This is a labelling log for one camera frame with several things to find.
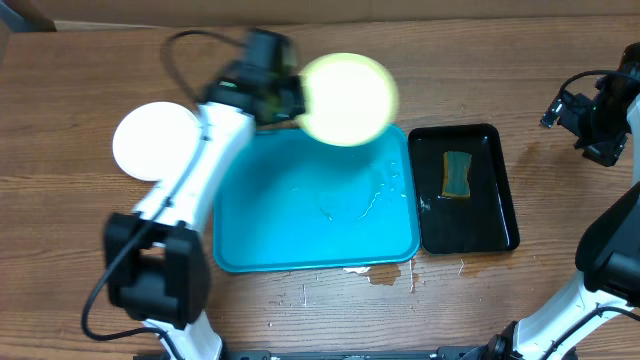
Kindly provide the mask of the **green yellow sponge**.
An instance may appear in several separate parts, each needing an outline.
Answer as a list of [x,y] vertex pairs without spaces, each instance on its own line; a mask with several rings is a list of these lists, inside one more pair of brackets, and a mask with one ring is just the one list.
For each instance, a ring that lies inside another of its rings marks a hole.
[[441,196],[451,199],[468,199],[471,195],[469,172],[472,155],[460,151],[443,154],[443,180]]

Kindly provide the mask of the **yellow plate with orange stain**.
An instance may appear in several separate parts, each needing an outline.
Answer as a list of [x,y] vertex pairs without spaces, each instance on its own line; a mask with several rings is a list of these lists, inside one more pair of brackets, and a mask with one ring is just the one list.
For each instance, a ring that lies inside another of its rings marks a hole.
[[297,125],[315,140],[354,147],[379,137],[395,121],[399,90],[379,62],[354,53],[332,53],[301,71],[305,112]]

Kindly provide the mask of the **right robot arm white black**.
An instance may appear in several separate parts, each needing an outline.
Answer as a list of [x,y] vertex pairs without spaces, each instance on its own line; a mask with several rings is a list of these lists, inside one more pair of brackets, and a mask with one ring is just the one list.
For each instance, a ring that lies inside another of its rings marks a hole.
[[[639,46],[628,45],[615,70],[595,71],[597,94],[560,87],[540,124],[558,124],[577,138],[575,148],[605,167],[628,141],[639,141]],[[576,346],[607,321],[638,319],[639,176],[582,235],[571,279],[539,310],[509,324],[465,353],[471,360],[574,359]]]

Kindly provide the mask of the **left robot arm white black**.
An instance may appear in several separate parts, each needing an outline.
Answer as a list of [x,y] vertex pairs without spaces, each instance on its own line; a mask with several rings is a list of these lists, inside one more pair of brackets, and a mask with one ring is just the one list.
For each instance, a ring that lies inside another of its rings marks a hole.
[[[305,111],[295,52],[282,34],[254,28],[245,41],[221,33],[213,38],[243,49],[201,94],[181,76],[167,38],[161,59],[167,73],[198,109],[200,133],[184,169],[161,180],[130,214],[114,213],[103,235],[106,269],[85,302],[84,334],[114,340],[156,335],[166,359],[217,359],[223,342],[206,316],[211,277],[201,238],[214,196],[233,160],[259,126],[292,120]],[[91,307],[101,290],[142,327],[100,335],[89,328]]]

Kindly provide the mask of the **white plate with red streak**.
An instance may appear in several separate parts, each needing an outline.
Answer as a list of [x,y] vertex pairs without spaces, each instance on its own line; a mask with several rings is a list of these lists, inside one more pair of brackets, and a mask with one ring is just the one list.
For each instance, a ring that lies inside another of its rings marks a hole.
[[117,126],[113,157],[122,171],[142,181],[178,177],[191,160],[200,126],[193,112],[173,102],[152,102]]

